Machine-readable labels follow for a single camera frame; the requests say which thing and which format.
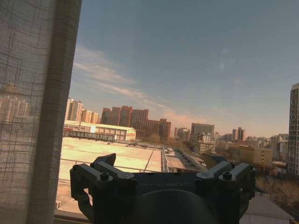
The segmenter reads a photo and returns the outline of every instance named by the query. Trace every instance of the sky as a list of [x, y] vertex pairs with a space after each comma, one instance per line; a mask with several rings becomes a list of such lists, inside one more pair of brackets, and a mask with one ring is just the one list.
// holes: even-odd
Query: sky
[[83, 0], [70, 97], [174, 127], [288, 133], [299, 82], [297, 0]]

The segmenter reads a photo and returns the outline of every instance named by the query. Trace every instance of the curtain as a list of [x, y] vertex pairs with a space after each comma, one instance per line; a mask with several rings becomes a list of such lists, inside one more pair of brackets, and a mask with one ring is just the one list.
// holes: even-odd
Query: curtain
[[0, 223], [53, 222], [81, 0], [0, 0]]

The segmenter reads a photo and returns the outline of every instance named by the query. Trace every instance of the bolt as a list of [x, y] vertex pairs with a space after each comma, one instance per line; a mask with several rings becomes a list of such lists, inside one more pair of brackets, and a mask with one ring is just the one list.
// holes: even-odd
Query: bolt
[[136, 179], [129, 179], [128, 186], [129, 187], [135, 187], [138, 184], [138, 181]]
[[230, 172], [223, 172], [222, 173], [222, 176], [223, 176], [223, 179], [225, 179], [225, 180], [227, 180], [227, 181], [229, 181], [229, 180], [231, 180], [232, 179], [232, 177], [233, 177], [233, 175], [230, 173]]
[[203, 182], [204, 182], [203, 179], [201, 179], [201, 178], [196, 178], [195, 181], [194, 181], [194, 184], [195, 184], [196, 186], [199, 187], [200, 185], [203, 184]]
[[101, 179], [101, 181], [106, 181], [106, 180], [108, 180], [108, 179], [109, 179], [109, 173], [107, 173], [107, 172], [103, 172], [103, 173], [101, 173], [101, 174], [100, 174], [100, 179]]

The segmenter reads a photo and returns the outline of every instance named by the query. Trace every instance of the flat rooftop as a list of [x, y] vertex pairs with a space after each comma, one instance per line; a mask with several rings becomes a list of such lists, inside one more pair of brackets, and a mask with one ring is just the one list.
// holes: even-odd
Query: flat rooftop
[[57, 200], [59, 210], [81, 213], [77, 201], [71, 198], [70, 169], [75, 164], [89, 165], [98, 156], [116, 153], [114, 166], [122, 171], [161, 172], [162, 155], [160, 149], [128, 146], [104, 141], [64, 137], [62, 142]]

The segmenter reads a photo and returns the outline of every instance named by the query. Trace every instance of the cloud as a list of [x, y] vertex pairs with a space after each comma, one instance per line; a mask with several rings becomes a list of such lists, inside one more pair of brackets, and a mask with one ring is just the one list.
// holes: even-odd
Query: cloud
[[171, 121], [174, 127], [191, 127], [191, 123], [207, 123], [208, 119], [204, 117], [194, 116], [189, 113], [176, 113], [173, 109], [163, 109], [163, 117]]
[[219, 63], [219, 69], [222, 71], [224, 69], [224, 62], [223, 60], [220, 60], [220, 63]]
[[236, 78], [236, 79], [234, 79], [234, 83], [235, 83], [235, 84], [240, 84], [240, 83], [241, 83], [241, 80], [238, 79], [238, 78]]
[[120, 75], [115, 70], [120, 65], [109, 60], [104, 52], [90, 50], [81, 45], [76, 46], [73, 66], [78, 73], [93, 81], [135, 83], [135, 80]]
[[108, 59], [108, 56], [97, 50], [76, 46], [74, 70], [83, 76], [84, 83], [72, 82], [76, 88], [85, 86], [85, 90], [98, 93], [99, 90], [114, 95], [121, 95], [136, 106], [156, 111], [161, 118], [167, 118], [172, 127], [191, 126], [192, 122], [206, 123], [207, 119], [193, 116], [189, 112], [176, 113], [166, 104], [166, 99], [152, 96], [138, 88], [138, 83], [117, 72], [122, 66]]

